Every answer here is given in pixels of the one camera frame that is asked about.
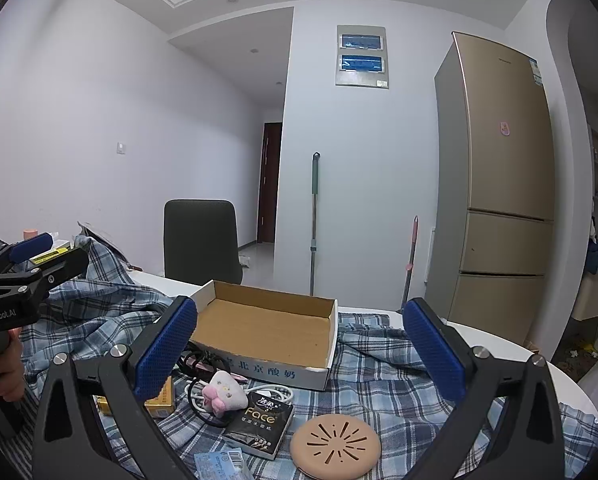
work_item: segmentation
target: open cardboard box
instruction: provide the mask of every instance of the open cardboard box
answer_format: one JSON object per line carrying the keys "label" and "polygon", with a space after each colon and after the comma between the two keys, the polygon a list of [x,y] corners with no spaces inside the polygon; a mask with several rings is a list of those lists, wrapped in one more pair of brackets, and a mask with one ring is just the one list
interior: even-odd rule
{"label": "open cardboard box", "polygon": [[324,390],[337,342],[337,300],[208,282],[191,298],[200,348],[225,358],[237,374]]}

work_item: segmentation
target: plaid cloth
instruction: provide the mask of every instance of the plaid cloth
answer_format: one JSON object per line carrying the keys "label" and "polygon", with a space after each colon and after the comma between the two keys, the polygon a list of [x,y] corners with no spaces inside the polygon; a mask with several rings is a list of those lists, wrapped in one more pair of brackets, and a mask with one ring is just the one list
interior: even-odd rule
{"label": "plaid cloth", "polygon": [[[119,261],[102,244],[79,236],[76,245],[89,250],[85,276],[52,291],[41,319],[22,331],[26,380],[30,391],[22,402],[25,423],[20,434],[0,447],[25,478],[31,478],[31,445],[34,421],[46,370],[58,352],[73,358],[105,354],[118,343],[130,344],[169,306],[171,299],[146,286],[135,285]],[[325,413],[345,413],[367,422],[381,436],[381,460],[365,480],[400,480],[427,449],[452,411],[426,374],[403,330],[389,328],[387,316],[340,314],[339,337],[329,384],[324,392],[295,390],[295,418],[276,460],[246,455],[258,480],[306,477],[290,458],[292,434],[309,418]],[[157,421],[169,444],[195,471],[198,452],[228,448],[221,430],[204,426],[185,397],[186,379],[173,371],[176,410]],[[260,384],[251,381],[249,386]],[[491,424],[480,432],[459,471],[479,463],[488,436],[502,408],[496,400]],[[566,477],[574,478],[598,448],[598,419],[560,404],[565,437]],[[102,415],[103,426],[116,457],[124,468],[140,474],[113,418]]]}

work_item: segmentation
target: barcode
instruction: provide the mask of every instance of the barcode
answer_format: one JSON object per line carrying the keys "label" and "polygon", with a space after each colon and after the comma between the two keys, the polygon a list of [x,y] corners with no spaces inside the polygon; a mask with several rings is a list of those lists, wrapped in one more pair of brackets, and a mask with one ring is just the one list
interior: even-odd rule
{"label": "barcode", "polygon": [[236,468],[243,469],[243,457],[239,451],[229,451],[228,456]]}

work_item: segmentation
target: chair backrest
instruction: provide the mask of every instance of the chair backrest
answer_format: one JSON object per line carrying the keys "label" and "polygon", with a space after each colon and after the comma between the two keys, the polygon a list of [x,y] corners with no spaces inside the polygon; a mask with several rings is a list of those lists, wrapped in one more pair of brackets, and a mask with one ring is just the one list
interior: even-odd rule
{"label": "chair backrest", "polygon": [[170,200],[163,211],[166,278],[204,285],[240,284],[237,221],[226,200]]}

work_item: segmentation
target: beige round coaster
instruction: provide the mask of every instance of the beige round coaster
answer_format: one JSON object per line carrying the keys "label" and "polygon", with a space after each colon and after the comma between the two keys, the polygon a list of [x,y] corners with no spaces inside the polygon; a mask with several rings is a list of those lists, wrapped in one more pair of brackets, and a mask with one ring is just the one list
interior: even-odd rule
{"label": "beige round coaster", "polygon": [[301,471],[317,480],[353,480],[379,462],[381,443],[358,418],[322,415],[297,430],[290,441],[290,455]]}

